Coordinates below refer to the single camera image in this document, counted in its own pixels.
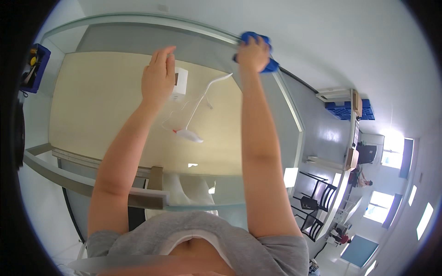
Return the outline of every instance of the glass tabletop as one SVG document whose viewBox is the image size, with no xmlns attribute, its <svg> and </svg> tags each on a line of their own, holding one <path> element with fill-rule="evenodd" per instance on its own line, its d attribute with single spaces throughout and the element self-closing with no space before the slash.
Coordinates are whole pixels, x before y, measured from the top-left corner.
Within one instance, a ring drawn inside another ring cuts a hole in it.
<svg viewBox="0 0 442 276">
<path fill-rule="evenodd" d="M 170 192 L 165 210 L 211 210 L 243 219 L 242 86 L 232 60 L 237 41 L 216 28 L 151 15 L 94 16 L 47 32 L 41 44 L 53 59 L 62 56 L 59 71 L 46 73 L 42 81 L 42 88 L 53 93 L 50 143 L 102 159 L 141 100 L 143 67 L 156 49 L 175 45 L 176 67 L 188 72 L 186 94 L 160 112 L 140 166 L 164 169 L 163 190 Z M 210 86 L 189 123 L 207 84 L 230 73 Z M 280 72 L 261 74 L 261 80 L 280 139 L 282 171 L 297 167 L 303 129 L 294 103 Z M 177 135 L 186 123 L 202 143 Z"/>
</svg>

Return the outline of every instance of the window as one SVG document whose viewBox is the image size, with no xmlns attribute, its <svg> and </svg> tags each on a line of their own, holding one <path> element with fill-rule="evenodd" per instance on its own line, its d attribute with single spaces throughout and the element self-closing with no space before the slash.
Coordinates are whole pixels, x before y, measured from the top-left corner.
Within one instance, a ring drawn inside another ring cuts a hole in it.
<svg viewBox="0 0 442 276">
<path fill-rule="evenodd" d="M 410 193 L 410 198 L 408 199 L 408 204 L 411 206 L 413 204 L 414 196 L 416 195 L 417 187 L 413 185 L 412 192 Z"/>
<path fill-rule="evenodd" d="M 431 206 L 430 203 L 427 203 L 427 207 L 425 208 L 422 218 L 420 219 L 419 225 L 416 228 L 417 240 L 420 240 L 420 238 L 422 237 L 422 234 L 425 231 L 425 228 L 427 227 L 432 214 L 433 214 L 433 207 Z"/>
<path fill-rule="evenodd" d="M 391 133 L 384 138 L 381 165 L 400 169 L 402 154 L 404 152 L 404 137 L 397 133 Z"/>
<path fill-rule="evenodd" d="M 372 263 L 372 265 L 367 269 L 367 271 L 365 271 L 365 275 L 364 276 L 367 276 L 368 274 L 370 274 L 370 272 L 374 269 L 375 265 L 376 265 L 376 261 L 374 261 Z"/>
<path fill-rule="evenodd" d="M 385 193 L 373 192 L 370 203 L 365 211 L 364 217 L 384 223 L 393 203 L 394 196 Z"/>
</svg>

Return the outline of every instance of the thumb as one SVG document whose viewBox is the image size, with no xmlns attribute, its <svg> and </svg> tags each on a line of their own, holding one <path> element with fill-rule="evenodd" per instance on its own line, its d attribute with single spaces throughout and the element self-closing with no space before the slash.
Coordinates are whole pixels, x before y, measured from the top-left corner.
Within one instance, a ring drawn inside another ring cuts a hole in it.
<svg viewBox="0 0 442 276">
<path fill-rule="evenodd" d="M 171 78 L 171 77 L 175 76 L 175 55 L 174 54 L 170 54 L 169 57 L 167 57 L 166 71 L 167 71 L 168 77 Z"/>
</svg>

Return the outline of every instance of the red shirt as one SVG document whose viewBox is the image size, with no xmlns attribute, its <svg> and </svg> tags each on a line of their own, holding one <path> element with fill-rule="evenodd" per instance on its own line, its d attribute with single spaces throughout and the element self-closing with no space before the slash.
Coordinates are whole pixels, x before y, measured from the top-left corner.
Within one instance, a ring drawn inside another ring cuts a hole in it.
<svg viewBox="0 0 442 276">
<path fill-rule="evenodd" d="M 342 244 L 344 244 L 344 243 L 346 243 L 348 241 L 348 236 L 347 235 L 344 235 L 344 236 L 341 236 L 341 243 Z"/>
</svg>

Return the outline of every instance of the beige board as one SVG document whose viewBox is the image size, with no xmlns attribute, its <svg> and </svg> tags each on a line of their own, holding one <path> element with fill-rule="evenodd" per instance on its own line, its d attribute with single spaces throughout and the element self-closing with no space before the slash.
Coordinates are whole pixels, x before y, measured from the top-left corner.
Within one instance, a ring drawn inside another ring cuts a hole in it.
<svg viewBox="0 0 442 276">
<path fill-rule="evenodd" d="M 134 53 L 88 52 L 65 56 L 56 81 L 49 140 L 57 148 L 103 159 L 125 121 L 141 102 L 141 75 L 151 56 Z M 196 100 L 209 81 L 225 76 L 208 67 L 176 61 L 189 71 L 187 93 L 180 102 L 168 101 L 150 129 L 140 166 L 160 166 L 165 172 L 240 175 L 240 108 L 242 93 L 232 77 L 212 84 L 189 130 L 203 143 L 164 130 L 161 122 L 187 100 Z M 198 101 L 175 111 L 166 128 L 183 129 Z M 198 166 L 188 167 L 189 163 Z"/>
</svg>

